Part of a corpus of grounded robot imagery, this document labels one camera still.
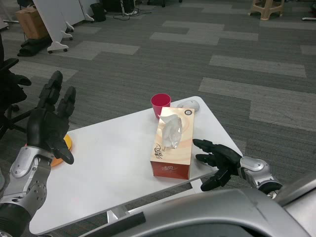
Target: tissue box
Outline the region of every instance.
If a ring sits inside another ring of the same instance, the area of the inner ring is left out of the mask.
[[[182,120],[181,141],[176,149],[162,145],[165,123],[160,119],[150,162],[154,176],[176,179],[190,178],[194,109],[163,107],[161,116],[178,115]]]

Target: cardboard box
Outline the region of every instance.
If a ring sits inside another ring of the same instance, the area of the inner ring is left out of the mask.
[[[48,35],[47,29],[37,9],[27,7],[15,13],[28,39],[39,40]]]
[[[163,147],[162,130],[165,123],[160,119],[150,162],[154,176],[189,179],[193,143],[194,109],[163,107],[161,111],[161,116],[170,116],[173,114],[177,114],[182,121],[181,141],[176,149]]]

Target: stool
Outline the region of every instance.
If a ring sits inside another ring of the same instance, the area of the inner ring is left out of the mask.
[[[280,12],[280,16],[283,15],[284,11],[284,0],[281,0],[281,3],[275,2],[273,0],[253,0],[250,12],[250,16],[254,12],[261,13],[261,20],[268,20],[271,13]]]

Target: robotic wrist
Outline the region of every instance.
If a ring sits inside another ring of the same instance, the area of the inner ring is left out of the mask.
[[[282,187],[282,184],[270,173],[270,166],[261,159],[242,157],[238,174],[242,179],[247,180],[251,187],[270,195],[271,198],[274,198],[275,191]]]

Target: tissue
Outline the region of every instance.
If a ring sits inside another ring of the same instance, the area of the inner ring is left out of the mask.
[[[182,121],[177,115],[160,116],[165,123],[162,130],[162,145],[165,147],[177,148],[182,136]]]

